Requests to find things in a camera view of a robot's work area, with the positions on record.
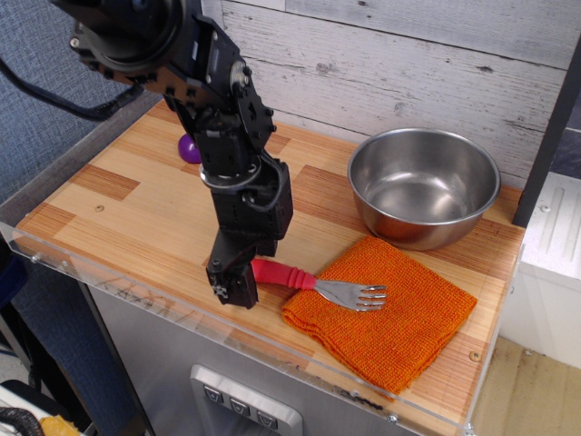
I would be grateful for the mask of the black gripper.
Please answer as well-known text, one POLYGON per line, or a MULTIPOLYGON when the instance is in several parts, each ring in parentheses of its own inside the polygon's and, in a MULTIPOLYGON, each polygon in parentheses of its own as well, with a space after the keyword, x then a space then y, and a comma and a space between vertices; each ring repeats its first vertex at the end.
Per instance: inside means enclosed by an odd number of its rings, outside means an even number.
POLYGON ((255 161, 233 177, 205 171, 204 183, 219 224, 206 267, 210 286, 222 304, 251 309, 259 299, 250 261, 276 255, 293 215, 289 166, 255 161))

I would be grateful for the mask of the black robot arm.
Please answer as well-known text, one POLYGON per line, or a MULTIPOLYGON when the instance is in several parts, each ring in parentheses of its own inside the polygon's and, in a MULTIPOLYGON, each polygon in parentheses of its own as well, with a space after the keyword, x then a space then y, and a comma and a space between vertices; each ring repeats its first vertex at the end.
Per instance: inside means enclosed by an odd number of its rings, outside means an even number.
POLYGON ((253 86, 237 45, 196 1, 62 1, 75 20, 71 47, 82 63, 127 85, 114 100, 82 108, 29 84, 18 89, 91 121, 103 121, 150 91, 164 97, 198 148, 219 231, 206 272, 224 304, 258 300, 251 261, 272 256, 293 214, 290 171, 269 155, 272 110, 253 86))

